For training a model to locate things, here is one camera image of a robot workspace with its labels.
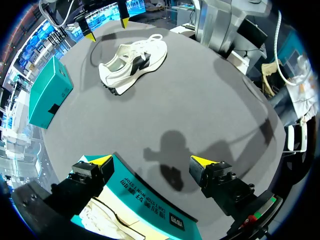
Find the teal shoebox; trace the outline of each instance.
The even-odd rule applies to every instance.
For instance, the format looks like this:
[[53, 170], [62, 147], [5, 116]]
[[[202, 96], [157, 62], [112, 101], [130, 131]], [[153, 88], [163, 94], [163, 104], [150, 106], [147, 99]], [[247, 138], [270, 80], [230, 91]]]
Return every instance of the teal shoebox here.
[[47, 129], [73, 88], [65, 66], [53, 56], [31, 88], [29, 123]]

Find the gray table surface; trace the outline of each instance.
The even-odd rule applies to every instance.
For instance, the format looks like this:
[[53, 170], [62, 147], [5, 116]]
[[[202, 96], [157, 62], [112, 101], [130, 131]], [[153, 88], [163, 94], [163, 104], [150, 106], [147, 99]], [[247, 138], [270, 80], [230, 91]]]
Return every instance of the gray table surface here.
[[[100, 81], [99, 63], [108, 62], [119, 44], [156, 33], [167, 44], [163, 65], [123, 95], [111, 94]], [[118, 152], [151, 187], [198, 219], [203, 239], [225, 236], [233, 219], [189, 175], [190, 155], [228, 162], [259, 195], [284, 147], [276, 112], [234, 66], [183, 35], [136, 22], [122, 29], [118, 21], [94, 35], [96, 43], [83, 39], [61, 59], [74, 89], [43, 130], [58, 179], [82, 155]]]

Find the white cable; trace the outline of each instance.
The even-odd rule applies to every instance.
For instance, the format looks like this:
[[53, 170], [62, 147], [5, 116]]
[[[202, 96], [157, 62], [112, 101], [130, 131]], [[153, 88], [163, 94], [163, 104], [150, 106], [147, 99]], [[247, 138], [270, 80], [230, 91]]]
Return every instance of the white cable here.
[[280, 31], [280, 25], [281, 25], [281, 12], [279, 12], [279, 17], [278, 17], [278, 23], [276, 25], [276, 29], [275, 29], [275, 36], [274, 36], [274, 59], [275, 59], [275, 62], [276, 62], [276, 67], [278, 69], [278, 72], [281, 76], [281, 78], [283, 79], [283, 81], [285, 81], [288, 85], [291, 85], [291, 86], [298, 86], [300, 84], [303, 84], [307, 79], [308, 79], [308, 75], [310, 75], [309, 73], [311, 72], [311, 69], [310, 69], [310, 72], [305, 76], [305, 78], [303, 80], [301, 80], [300, 82], [297, 82], [297, 83], [293, 83], [293, 82], [290, 82], [288, 81], [285, 76], [282, 74], [281, 70], [280, 70], [280, 66], [279, 66], [279, 61], [278, 61], [278, 53], [277, 53], [277, 45], [278, 45], [278, 35], [279, 35], [279, 31]]
[[39, 10], [40, 10], [41, 14], [45, 17], [45, 19], [47, 19], [47, 20], [50, 22], [50, 24], [51, 24], [52, 26], [54, 26], [54, 27], [56, 27], [56, 28], [61, 28], [61, 27], [63, 27], [63, 26], [66, 24], [66, 22], [67, 22], [67, 19], [68, 19], [69, 15], [70, 15], [70, 11], [71, 11], [72, 5], [74, 4], [75, 0], [72, 0], [72, 2], [71, 2], [71, 4], [70, 4], [70, 7], [69, 7], [69, 10], [68, 10], [68, 12], [67, 12], [67, 14], [66, 14], [66, 16], [65, 16], [65, 19], [64, 19], [63, 23], [61, 23], [60, 25], [56, 25], [56, 24], [54, 23], [54, 21], [51, 19], [51, 17], [45, 13], [45, 11], [44, 11], [43, 8], [42, 8], [42, 2], [43, 2], [43, 0], [39, 0], [39, 4], [38, 4]]

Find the black shoe stripe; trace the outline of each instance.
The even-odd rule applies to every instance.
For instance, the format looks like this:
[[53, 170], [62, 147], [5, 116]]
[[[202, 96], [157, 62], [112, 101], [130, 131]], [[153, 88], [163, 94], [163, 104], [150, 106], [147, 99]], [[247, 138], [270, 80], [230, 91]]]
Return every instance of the black shoe stripe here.
[[149, 67], [150, 56], [151, 54], [144, 53], [145, 60], [141, 56], [137, 56], [132, 62], [132, 69], [131, 69], [130, 76], [134, 75], [138, 71], [138, 69], [142, 70]]

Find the shoe sole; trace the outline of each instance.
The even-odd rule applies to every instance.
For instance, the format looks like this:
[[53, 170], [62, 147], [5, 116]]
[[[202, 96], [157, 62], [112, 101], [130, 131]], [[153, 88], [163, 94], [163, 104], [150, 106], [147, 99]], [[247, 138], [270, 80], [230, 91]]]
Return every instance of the shoe sole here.
[[116, 96], [122, 95], [129, 88], [131, 88], [142, 75], [150, 73], [150, 72], [154, 72], [158, 68], [160, 68], [160, 66], [164, 63], [165, 59], [167, 58], [167, 54], [168, 54], [168, 52], [166, 52], [165, 55], [163, 55], [163, 57], [160, 58], [159, 61], [156, 62], [155, 64], [153, 64], [152, 66], [146, 67], [146, 68], [136, 72], [132, 77], [129, 78], [129, 80], [127, 82], [125, 82], [121, 86], [109, 87], [109, 86], [105, 85], [103, 81], [101, 81], [101, 82], [107, 89], [109, 89], [109, 91], [112, 94], [114, 94]]

